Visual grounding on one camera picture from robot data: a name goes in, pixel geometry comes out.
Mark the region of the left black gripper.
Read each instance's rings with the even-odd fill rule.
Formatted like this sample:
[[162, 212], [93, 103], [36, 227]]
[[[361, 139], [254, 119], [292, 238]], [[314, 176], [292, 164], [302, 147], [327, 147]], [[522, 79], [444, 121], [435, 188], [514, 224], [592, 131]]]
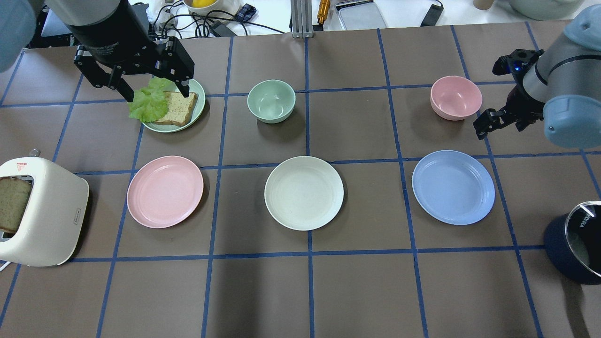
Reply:
[[81, 43], [74, 64], [92, 86], [133, 102], [134, 90], [123, 76], [152, 74], [189, 97], [195, 64], [187, 50], [176, 37], [154, 43], [128, 2], [71, 2], [69, 30]]

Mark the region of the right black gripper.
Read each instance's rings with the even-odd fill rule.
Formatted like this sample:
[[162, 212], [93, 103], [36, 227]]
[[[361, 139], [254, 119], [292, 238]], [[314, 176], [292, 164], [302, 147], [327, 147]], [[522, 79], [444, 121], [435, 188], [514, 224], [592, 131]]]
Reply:
[[483, 140], [490, 132], [515, 125], [519, 132], [531, 124], [543, 120], [544, 103], [533, 99], [520, 83], [509, 92], [505, 106], [500, 110], [486, 109], [472, 123], [478, 140]]

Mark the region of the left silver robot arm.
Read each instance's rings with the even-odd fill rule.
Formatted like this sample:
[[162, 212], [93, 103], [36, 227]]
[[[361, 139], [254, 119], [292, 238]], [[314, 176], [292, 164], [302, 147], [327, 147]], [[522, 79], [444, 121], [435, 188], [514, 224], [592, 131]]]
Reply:
[[37, 17], [48, 6], [80, 42], [74, 64], [97, 88], [118, 91], [132, 102], [134, 91], [123, 75], [151, 74], [173, 82], [187, 97], [194, 62], [176, 37], [157, 44], [148, 25], [127, 0], [3, 0], [0, 68], [11, 67], [36, 31]]

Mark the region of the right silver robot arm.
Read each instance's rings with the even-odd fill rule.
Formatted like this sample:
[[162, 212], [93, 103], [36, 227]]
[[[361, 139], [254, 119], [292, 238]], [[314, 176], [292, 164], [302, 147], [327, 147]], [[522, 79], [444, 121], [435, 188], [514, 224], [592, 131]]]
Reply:
[[518, 131], [544, 122], [544, 135], [564, 148], [601, 143], [601, 7], [583, 9], [547, 51], [516, 49], [501, 56], [493, 74], [511, 74], [515, 88], [505, 106], [485, 110], [473, 126], [478, 139], [514, 124]]

